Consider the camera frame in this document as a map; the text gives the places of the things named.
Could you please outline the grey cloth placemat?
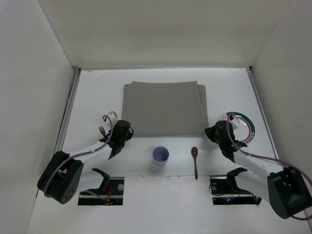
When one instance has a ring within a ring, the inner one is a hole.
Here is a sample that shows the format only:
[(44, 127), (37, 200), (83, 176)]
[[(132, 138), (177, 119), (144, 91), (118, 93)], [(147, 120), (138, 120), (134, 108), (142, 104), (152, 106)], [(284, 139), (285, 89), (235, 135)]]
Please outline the grey cloth placemat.
[(202, 135), (209, 126), (206, 87), (196, 81), (126, 84), (122, 119), (137, 137)]

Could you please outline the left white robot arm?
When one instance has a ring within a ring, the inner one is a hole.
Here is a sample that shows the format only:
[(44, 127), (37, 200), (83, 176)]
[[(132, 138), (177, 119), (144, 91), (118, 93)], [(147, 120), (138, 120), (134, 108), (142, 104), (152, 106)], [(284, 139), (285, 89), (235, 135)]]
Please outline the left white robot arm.
[(100, 126), (102, 138), (94, 145), (72, 154), (58, 151), (53, 155), (37, 183), (47, 198), (65, 204), (75, 193), (86, 192), (96, 197), (112, 194), (110, 176), (96, 165), (119, 154), (134, 131), (125, 120), (113, 123), (109, 117), (106, 119), (110, 130)]

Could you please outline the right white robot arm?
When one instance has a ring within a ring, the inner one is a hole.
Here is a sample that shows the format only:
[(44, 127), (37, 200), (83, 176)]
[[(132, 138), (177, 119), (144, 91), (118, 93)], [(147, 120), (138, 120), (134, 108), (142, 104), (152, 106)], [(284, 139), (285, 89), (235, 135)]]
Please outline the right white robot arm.
[(205, 129), (205, 135), (219, 146), (223, 156), (239, 165), (226, 174), (226, 188), (217, 189), (216, 194), (247, 191), (267, 201), (282, 219), (297, 219), (297, 213), (312, 206), (312, 195), (305, 183), (308, 176), (284, 161), (243, 151), (247, 144), (235, 139), (228, 120)]

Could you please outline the brown wooden fork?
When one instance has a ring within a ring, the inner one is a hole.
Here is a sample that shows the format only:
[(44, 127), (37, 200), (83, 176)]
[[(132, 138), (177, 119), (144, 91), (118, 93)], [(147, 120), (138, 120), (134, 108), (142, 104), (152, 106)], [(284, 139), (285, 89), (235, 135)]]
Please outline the brown wooden fork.
[(99, 126), (98, 129), (99, 129), (100, 133), (102, 134), (102, 136), (105, 137), (106, 132), (105, 132), (104, 128), (102, 126)]

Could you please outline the brown wooden spoon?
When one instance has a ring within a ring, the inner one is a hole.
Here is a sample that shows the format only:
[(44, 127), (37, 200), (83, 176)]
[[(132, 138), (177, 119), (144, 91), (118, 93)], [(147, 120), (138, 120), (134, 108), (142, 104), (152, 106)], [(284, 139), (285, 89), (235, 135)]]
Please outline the brown wooden spoon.
[(198, 156), (198, 149), (196, 147), (193, 147), (191, 149), (191, 155), (193, 157), (193, 160), (194, 160), (194, 167), (195, 167), (195, 179), (197, 180), (198, 179), (198, 171), (197, 171), (197, 156)]

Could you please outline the white plate green rim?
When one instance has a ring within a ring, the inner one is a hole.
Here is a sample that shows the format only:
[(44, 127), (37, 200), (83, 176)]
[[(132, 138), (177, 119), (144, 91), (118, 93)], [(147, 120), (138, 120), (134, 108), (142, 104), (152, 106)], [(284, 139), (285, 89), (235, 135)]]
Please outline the white plate green rim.
[(244, 142), (245, 144), (250, 143), (255, 136), (255, 126), (253, 122), (242, 113), (239, 112), (233, 113), (240, 120), (239, 128), (233, 130), (235, 139)]

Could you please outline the lavender plastic cup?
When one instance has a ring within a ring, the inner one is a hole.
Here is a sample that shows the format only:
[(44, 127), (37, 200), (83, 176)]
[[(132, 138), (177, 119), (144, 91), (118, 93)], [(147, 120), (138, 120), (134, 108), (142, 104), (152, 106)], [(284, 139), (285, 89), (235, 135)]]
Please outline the lavender plastic cup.
[(158, 166), (164, 166), (169, 159), (169, 151), (167, 148), (159, 146), (153, 150), (153, 161)]

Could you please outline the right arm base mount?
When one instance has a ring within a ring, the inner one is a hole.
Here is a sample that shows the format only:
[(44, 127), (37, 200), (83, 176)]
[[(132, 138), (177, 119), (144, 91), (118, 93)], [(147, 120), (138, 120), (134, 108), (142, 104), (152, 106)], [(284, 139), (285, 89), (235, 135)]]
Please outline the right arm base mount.
[(236, 168), (226, 175), (210, 176), (209, 192), (214, 205), (259, 205), (262, 198), (237, 186), (236, 177), (247, 172), (245, 168)]

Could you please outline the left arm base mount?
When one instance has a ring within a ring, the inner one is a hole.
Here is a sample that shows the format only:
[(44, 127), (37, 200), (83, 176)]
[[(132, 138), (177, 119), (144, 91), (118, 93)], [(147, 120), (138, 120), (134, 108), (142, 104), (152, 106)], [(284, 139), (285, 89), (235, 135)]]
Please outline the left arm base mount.
[(121, 206), (123, 205), (124, 177), (111, 177), (104, 171), (93, 168), (91, 173), (80, 179), (78, 189), (79, 206)]

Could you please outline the left aluminium table rail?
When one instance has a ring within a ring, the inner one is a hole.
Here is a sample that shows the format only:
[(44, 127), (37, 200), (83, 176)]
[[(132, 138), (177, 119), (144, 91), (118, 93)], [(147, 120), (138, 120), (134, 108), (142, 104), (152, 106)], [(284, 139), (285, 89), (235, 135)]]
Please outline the left aluminium table rail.
[(79, 78), (80, 78), (80, 74), (81, 74), (81, 68), (80, 67), (72, 66), (72, 69), (73, 69), (73, 77), (72, 77), (71, 85), (69, 88), (69, 92), (68, 92), (68, 96), (67, 96), (67, 100), (66, 100), (66, 105), (65, 105), (62, 120), (61, 120), (61, 125), (60, 125), (59, 131), (58, 131), (57, 141), (55, 143), (55, 147), (54, 147), (52, 154), (48, 157), (47, 163), (49, 163), (51, 161), (54, 153), (61, 150), (63, 148), (63, 145), (64, 145), (65, 135), (67, 132), (69, 119), (70, 119), (70, 115), (72, 112), (74, 99), (75, 99), (77, 88), (78, 88), (78, 82), (79, 82)]

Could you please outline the aluminium table rail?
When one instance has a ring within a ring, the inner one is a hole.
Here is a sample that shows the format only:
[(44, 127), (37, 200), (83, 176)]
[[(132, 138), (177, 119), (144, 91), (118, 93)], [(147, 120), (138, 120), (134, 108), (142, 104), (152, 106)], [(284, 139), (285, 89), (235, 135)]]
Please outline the aluminium table rail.
[(61, 120), (61, 125), (60, 125), (59, 131), (58, 131), (57, 141), (55, 143), (55, 147), (54, 147), (52, 154), (48, 157), (47, 163), (49, 163), (51, 161), (54, 153), (61, 150), (63, 148), (63, 145), (64, 145), (65, 135), (67, 132), (69, 119), (70, 119), (70, 115), (72, 112), (74, 99), (75, 99), (77, 88), (78, 88), (78, 82), (79, 82), (79, 78), (80, 78), (80, 74), (81, 74), (81, 68), (80, 67), (72, 66), (72, 69), (73, 69), (73, 77), (72, 77), (71, 85), (69, 88), (69, 92), (68, 92), (68, 96), (67, 96), (67, 100), (66, 100), (66, 105), (65, 105), (62, 120)]
[(271, 146), (273, 148), (274, 156), (275, 156), (275, 158), (279, 159), (279, 155), (278, 155), (278, 152), (276, 150), (276, 146), (275, 146), (275, 143), (274, 143), (274, 140), (273, 140), (273, 136), (272, 136), (271, 130), (269, 128), (268, 121), (267, 121), (267, 118), (266, 118), (266, 115), (265, 115), (265, 112), (264, 112), (264, 109), (263, 109), (263, 106), (262, 106), (262, 103), (261, 103), (261, 100), (260, 100), (260, 96), (258, 94), (256, 85), (255, 85), (255, 82), (254, 82), (254, 78), (253, 78), (253, 74), (252, 74), (252, 67), (247, 67), (246, 71), (247, 71), (247, 74), (248, 74), (248, 77), (249, 77), (249, 80), (250, 80), (250, 83), (251, 83), (251, 86), (252, 86), (252, 89), (253, 89), (253, 92), (254, 92), (257, 104), (258, 104), (258, 107), (260, 109), (260, 113), (261, 113), (263, 122), (265, 124), (266, 132), (267, 132), (267, 134), (269, 136), (270, 144), (271, 144)]

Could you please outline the right aluminium table rail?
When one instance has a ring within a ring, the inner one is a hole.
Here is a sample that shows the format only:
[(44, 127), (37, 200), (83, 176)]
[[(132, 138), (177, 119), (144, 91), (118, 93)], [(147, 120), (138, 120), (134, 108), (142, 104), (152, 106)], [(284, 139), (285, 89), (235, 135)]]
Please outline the right aluminium table rail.
[(274, 156), (275, 156), (275, 158), (279, 159), (279, 155), (278, 155), (278, 152), (276, 150), (276, 146), (275, 146), (275, 143), (274, 143), (274, 140), (273, 140), (273, 136), (272, 136), (271, 130), (269, 128), (268, 121), (267, 121), (267, 118), (266, 118), (266, 115), (265, 115), (265, 112), (264, 112), (264, 109), (263, 109), (263, 106), (262, 106), (262, 103), (261, 103), (261, 100), (260, 100), (260, 96), (258, 94), (256, 85), (255, 85), (255, 82), (254, 82), (254, 78), (253, 78), (253, 74), (252, 74), (252, 67), (247, 67), (246, 71), (247, 71), (247, 74), (248, 74), (248, 77), (249, 77), (249, 80), (250, 80), (250, 83), (251, 83), (251, 86), (252, 86), (252, 89), (253, 89), (253, 92), (254, 92), (257, 104), (258, 104), (258, 107), (260, 109), (260, 113), (261, 113), (263, 122), (265, 124), (266, 132), (267, 132), (267, 134), (269, 136), (270, 144), (271, 144), (271, 146), (273, 148)]

